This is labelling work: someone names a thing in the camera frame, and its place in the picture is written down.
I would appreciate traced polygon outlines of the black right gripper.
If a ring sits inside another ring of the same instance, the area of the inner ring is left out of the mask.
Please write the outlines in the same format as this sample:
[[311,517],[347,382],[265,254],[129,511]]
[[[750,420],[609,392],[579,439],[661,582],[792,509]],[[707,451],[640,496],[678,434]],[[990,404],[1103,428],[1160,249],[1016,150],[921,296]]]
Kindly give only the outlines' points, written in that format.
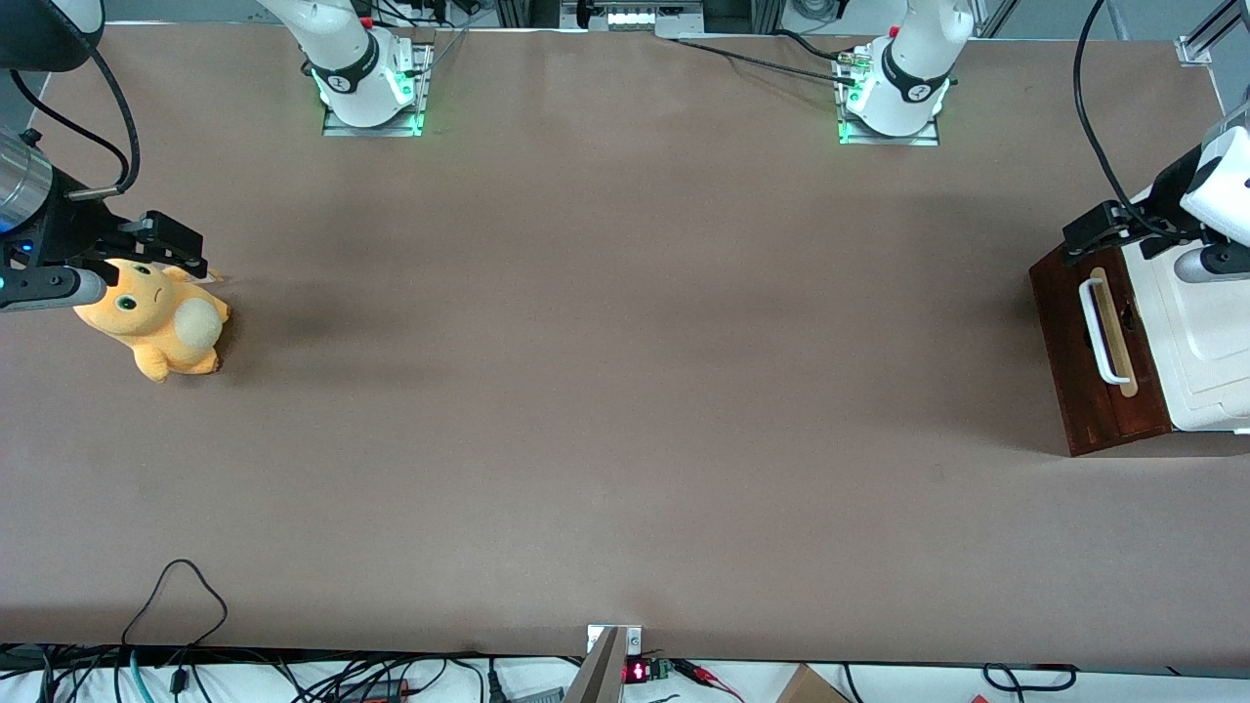
[[142,245],[121,226],[129,221],[102,201],[71,201],[66,193],[80,183],[55,174],[46,201],[21,226],[8,231],[8,263],[20,266],[79,266],[82,260],[124,259],[160,268],[175,281],[210,279],[204,236],[161,211],[142,214]]

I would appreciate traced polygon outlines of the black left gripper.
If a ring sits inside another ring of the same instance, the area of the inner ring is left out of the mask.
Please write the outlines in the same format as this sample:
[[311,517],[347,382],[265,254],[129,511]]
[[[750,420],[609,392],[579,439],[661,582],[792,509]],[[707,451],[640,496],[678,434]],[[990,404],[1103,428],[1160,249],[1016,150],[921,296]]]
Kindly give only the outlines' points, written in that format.
[[1086,260],[1110,256],[1126,246],[1138,245],[1145,259],[1152,259],[1175,246],[1200,241],[1201,260],[1222,259],[1222,236],[1214,234],[1198,216],[1182,208],[1182,196],[1204,186],[1220,163],[1214,155],[1205,160],[1201,148],[1192,148],[1159,173],[1148,196],[1135,203],[1146,223],[1134,223],[1120,203],[1108,200],[1062,226],[1062,256],[1075,269]]

